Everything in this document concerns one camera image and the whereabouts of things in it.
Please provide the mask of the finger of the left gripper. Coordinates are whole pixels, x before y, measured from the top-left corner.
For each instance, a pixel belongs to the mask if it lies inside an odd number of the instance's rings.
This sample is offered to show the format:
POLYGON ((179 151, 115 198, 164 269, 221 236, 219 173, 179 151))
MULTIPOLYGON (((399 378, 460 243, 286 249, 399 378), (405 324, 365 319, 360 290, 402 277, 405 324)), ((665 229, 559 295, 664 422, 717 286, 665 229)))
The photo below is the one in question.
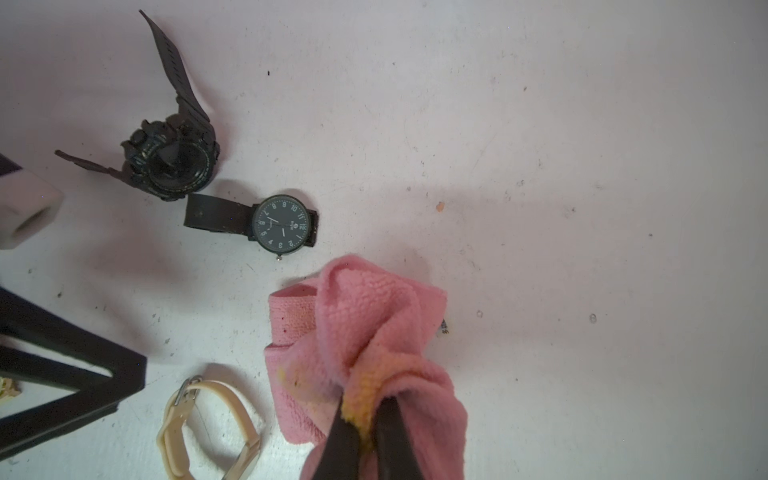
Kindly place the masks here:
POLYGON ((102 375, 3 346, 3 378, 70 392, 1 420, 3 460, 116 412, 121 401, 145 387, 145 356, 77 327, 6 289, 1 290, 1 333, 109 372, 102 375))

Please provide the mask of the pink cloth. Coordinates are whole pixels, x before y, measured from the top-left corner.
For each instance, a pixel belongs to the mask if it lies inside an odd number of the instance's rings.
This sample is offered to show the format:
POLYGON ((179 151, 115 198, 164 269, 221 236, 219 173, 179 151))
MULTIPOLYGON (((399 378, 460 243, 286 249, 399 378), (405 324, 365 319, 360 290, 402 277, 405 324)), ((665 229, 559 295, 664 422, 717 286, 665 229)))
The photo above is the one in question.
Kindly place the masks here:
POLYGON ((446 370, 424 356, 446 305, 444 290, 355 255, 269 296, 264 356, 279 428, 288 442, 315 446, 302 478, 316 470, 336 414, 361 436, 362 477, 376 478, 374 414, 389 397, 424 477, 463 478, 468 414, 446 370))

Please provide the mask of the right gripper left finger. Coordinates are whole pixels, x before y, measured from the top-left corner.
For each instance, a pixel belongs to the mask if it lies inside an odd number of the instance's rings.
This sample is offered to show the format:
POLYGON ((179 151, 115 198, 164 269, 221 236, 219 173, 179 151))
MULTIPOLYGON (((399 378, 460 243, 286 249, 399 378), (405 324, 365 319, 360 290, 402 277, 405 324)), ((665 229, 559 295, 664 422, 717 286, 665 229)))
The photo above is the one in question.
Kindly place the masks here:
POLYGON ((343 418, 342 403, 336 410, 329 435, 312 480, 357 480, 361 439, 355 426, 343 418))

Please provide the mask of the beige strap yellow dial watch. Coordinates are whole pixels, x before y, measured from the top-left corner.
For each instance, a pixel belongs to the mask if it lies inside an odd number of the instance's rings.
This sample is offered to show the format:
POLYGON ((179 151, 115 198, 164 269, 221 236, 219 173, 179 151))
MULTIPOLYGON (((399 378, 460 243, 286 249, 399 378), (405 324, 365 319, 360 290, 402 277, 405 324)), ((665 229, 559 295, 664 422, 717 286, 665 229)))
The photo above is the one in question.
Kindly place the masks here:
POLYGON ((0 403, 9 401, 21 394, 16 383, 10 378, 2 378, 0 384, 0 403))

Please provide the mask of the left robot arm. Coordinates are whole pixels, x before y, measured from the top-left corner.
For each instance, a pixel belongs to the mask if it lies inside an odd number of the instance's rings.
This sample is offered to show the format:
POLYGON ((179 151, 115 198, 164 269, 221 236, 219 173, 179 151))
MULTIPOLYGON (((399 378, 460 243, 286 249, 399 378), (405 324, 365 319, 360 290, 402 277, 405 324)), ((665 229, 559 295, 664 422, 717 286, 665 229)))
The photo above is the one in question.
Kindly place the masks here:
MULTIPOLYGON (((62 203, 62 193, 52 184, 3 157, 2 249, 19 246, 50 224, 62 203)), ((2 377, 69 393, 66 397, 3 418, 2 459, 116 412, 121 401, 145 386, 145 356, 71 324, 7 289, 1 291, 1 332, 107 371, 99 374, 10 346, 2 347, 2 377)))

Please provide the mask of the black rugged digital watch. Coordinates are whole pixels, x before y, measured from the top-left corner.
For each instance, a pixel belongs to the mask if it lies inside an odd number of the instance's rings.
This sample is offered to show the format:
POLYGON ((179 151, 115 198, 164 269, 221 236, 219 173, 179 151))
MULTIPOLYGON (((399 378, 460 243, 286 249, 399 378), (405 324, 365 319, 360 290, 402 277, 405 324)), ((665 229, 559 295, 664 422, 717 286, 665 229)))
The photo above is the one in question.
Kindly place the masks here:
POLYGON ((220 145, 209 116, 194 94, 178 48, 148 15, 143 18, 152 31, 164 72, 175 91, 178 112, 163 121, 144 120, 121 143, 124 162, 119 170, 61 150, 55 155, 161 200, 176 201, 210 183, 220 145))

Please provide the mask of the beige looped watch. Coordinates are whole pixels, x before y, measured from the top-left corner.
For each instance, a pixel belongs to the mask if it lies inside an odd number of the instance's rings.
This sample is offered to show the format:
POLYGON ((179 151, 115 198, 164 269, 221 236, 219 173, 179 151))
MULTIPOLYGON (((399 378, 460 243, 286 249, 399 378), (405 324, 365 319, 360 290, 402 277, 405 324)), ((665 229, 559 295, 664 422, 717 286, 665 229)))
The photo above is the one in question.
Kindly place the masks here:
POLYGON ((162 425, 156 436, 165 473, 169 479, 192 479, 190 456, 185 434, 195 435, 199 450, 217 461, 216 443, 211 436, 219 433, 208 424, 217 417, 210 412, 211 400, 216 398, 224 406, 238 427, 242 448, 229 465, 220 465, 224 479, 247 479, 251 475, 261 453, 261 436, 250 413, 235 388, 218 380, 206 380, 200 375, 185 379, 178 390, 171 394, 163 411, 162 425))

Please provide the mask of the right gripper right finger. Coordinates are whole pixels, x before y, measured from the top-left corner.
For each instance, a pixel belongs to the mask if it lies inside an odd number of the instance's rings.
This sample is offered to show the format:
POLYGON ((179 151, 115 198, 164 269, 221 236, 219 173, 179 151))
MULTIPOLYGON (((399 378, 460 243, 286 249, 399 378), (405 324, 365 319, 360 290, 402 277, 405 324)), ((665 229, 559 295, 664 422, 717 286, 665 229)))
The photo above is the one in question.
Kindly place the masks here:
POLYGON ((385 398, 376 413, 375 446, 379 480, 423 480, 399 403, 385 398))

